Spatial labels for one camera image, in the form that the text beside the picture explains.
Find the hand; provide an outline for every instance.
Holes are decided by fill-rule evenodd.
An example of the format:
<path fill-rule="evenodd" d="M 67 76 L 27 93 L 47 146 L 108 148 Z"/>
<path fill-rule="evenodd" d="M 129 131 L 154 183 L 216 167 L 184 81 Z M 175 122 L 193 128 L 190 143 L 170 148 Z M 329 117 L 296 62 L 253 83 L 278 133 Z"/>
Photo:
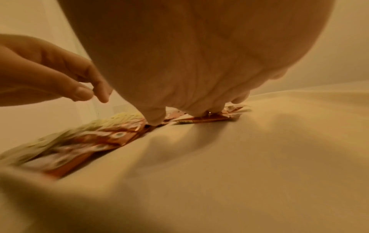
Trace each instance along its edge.
<path fill-rule="evenodd" d="M 117 92 L 159 124 L 241 102 L 312 47 L 332 0 L 59 0 Z"/>
<path fill-rule="evenodd" d="M 0 35 L 0 106 L 60 97 L 86 101 L 94 95 L 108 102 L 112 91 L 90 60 L 41 39 Z"/>

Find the beige bed sheet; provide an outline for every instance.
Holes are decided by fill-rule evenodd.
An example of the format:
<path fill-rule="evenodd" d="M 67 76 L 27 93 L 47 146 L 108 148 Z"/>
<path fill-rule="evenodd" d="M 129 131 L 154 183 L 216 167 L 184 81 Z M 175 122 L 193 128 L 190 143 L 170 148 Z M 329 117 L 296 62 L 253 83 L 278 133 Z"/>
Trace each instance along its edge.
<path fill-rule="evenodd" d="M 7 169 L 0 185 L 25 232 L 369 232 L 369 81 L 346 87 L 251 96 L 237 122 L 166 126 L 57 182 Z"/>

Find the wall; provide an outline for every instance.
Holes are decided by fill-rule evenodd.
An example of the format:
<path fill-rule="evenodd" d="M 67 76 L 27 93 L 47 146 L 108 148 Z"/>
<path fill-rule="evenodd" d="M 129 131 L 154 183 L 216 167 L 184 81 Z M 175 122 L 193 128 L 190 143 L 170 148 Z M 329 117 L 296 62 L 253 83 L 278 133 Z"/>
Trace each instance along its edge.
<path fill-rule="evenodd" d="M 269 81 L 252 94 L 369 80 L 368 12 L 368 0 L 337 0 L 327 27 L 307 56 L 284 78 Z"/>
<path fill-rule="evenodd" d="M 75 49 L 71 29 L 53 0 L 0 0 L 0 33 L 35 36 Z M 68 99 L 0 107 L 0 152 L 94 119 L 88 111 L 88 104 Z"/>

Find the fabric surface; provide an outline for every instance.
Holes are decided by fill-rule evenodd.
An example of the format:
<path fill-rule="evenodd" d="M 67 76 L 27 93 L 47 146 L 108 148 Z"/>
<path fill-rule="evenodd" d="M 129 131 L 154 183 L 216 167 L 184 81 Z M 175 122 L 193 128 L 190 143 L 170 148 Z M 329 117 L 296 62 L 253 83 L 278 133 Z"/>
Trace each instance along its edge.
<path fill-rule="evenodd" d="M 29 233 L 368 232 L 357 85 L 251 96 L 237 122 L 163 127 L 57 182 L 6 169 L 0 185 Z"/>

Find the fingernail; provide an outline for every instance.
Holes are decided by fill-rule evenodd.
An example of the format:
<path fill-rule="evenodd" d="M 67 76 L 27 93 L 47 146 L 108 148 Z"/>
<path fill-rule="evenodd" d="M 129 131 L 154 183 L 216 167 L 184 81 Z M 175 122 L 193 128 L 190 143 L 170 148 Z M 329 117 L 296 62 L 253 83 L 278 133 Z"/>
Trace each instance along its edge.
<path fill-rule="evenodd" d="M 78 100 L 89 100 L 93 97 L 93 91 L 88 88 L 78 87 L 74 92 L 74 96 Z"/>

